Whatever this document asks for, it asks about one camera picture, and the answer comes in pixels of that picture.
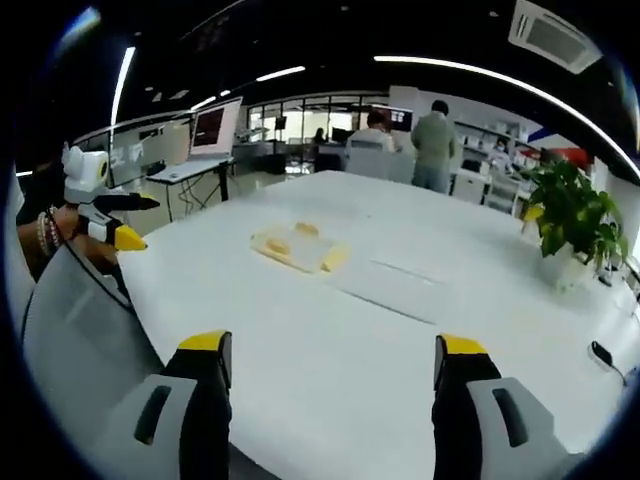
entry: ceiling light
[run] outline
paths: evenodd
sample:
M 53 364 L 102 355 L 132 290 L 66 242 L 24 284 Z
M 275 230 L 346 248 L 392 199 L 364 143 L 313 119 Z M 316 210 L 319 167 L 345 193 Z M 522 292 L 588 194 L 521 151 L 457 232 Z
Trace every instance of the ceiling light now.
M 271 80 L 272 78 L 282 77 L 284 75 L 289 75 L 291 73 L 297 73 L 302 71 L 304 71 L 304 67 L 287 68 L 286 70 L 280 70 L 279 72 L 274 72 L 274 73 L 270 73 L 269 75 L 258 77 L 256 78 L 256 82 L 264 82 L 265 80 Z
M 173 97 L 171 97 L 169 100 L 180 100 L 182 97 L 184 97 L 187 93 L 189 93 L 189 90 L 180 90 L 178 93 L 176 93 Z
M 122 58 L 122 65 L 120 65 L 120 73 L 118 74 L 118 83 L 116 84 L 116 92 L 113 95 L 113 104 L 111 105 L 111 126 L 116 124 L 122 88 L 124 87 L 124 81 L 127 78 L 127 72 L 129 71 L 129 66 L 131 65 L 131 60 L 133 59 L 133 54 L 135 52 L 136 47 L 129 47 L 124 52 L 124 57 Z
M 200 103 L 196 103 L 193 107 L 191 107 L 190 110 L 191 111 L 198 110 L 200 107 L 205 106 L 207 103 L 211 103 L 211 102 L 215 101 L 216 98 L 217 97 L 215 95 L 213 97 L 209 97 L 209 98 L 207 98 L 206 100 L 203 100 Z
M 577 111 L 575 108 L 567 105 L 559 98 L 554 97 L 553 95 L 548 94 L 547 92 L 540 90 L 539 88 L 534 87 L 533 85 L 529 85 L 521 80 L 516 80 L 515 78 L 508 77 L 507 75 L 503 75 L 501 73 L 497 73 L 491 70 L 487 70 L 486 68 L 475 67 L 473 65 L 466 65 L 464 63 L 458 62 L 450 62 L 448 60 L 437 60 L 435 58 L 420 58 L 420 57 L 402 57 L 402 56 L 385 56 L 379 55 L 373 57 L 376 62 L 399 62 L 399 63 L 420 63 L 424 65 L 435 65 L 439 67 L 449 67 L 456 68 L 458 70 L 466 70 L 468 72 L 479 73 L 481 75 L 486 75 L 488 77 L 495 78 L 497 80 L 502 80 L 503 82 L 510 83 L 511 85 L 515 85 L 516 87 L 520 87 L 523 90 L 527 90 L 528 92 L 537 95 L 548 102 L 553 103 L 557 107 L 560 107 L 565 112 L 570 113 L 582 123 L 587 125 L 591 130 L 597 133 L 605 142 L 607 142 L 611 148 L 613 148 L 618 155 L 631 167 L 631 170 L 636 174 L 636 176 L 640 179 L 640 169 L 638 166 L 633 163 L 631 158 L 626 154 L 624 149 L 618 145 L 609 135 L 605 133 L 600 127 L 598 127 L 595 123 Z

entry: green leaves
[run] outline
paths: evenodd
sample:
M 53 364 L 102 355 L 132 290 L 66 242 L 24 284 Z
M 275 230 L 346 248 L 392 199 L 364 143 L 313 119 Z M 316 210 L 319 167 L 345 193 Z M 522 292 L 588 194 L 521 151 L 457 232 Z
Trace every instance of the green leaves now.
M 614 256 L 628 256 L 615 202 L 606 192 L 595 192 L 575 165 L 561 161 L 541 166 L 531 178 L 537 188 L 529 205 L 543 211 L 540 216 L 536 212 L 535 219 L 543 256 L 554 255 L 566 243 L 575 253 L 583 253 L 587 263 L 595 259 L 598 266 Z

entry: air conditioner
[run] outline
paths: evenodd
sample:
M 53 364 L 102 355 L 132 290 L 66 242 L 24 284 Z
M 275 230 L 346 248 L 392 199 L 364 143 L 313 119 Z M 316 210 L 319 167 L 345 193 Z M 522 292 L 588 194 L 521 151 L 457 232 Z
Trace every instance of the air conditioner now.
M 575 74 L 602 57 L 595 43 L 576 27 L 526 0 L 516 4 L 509 41 Z

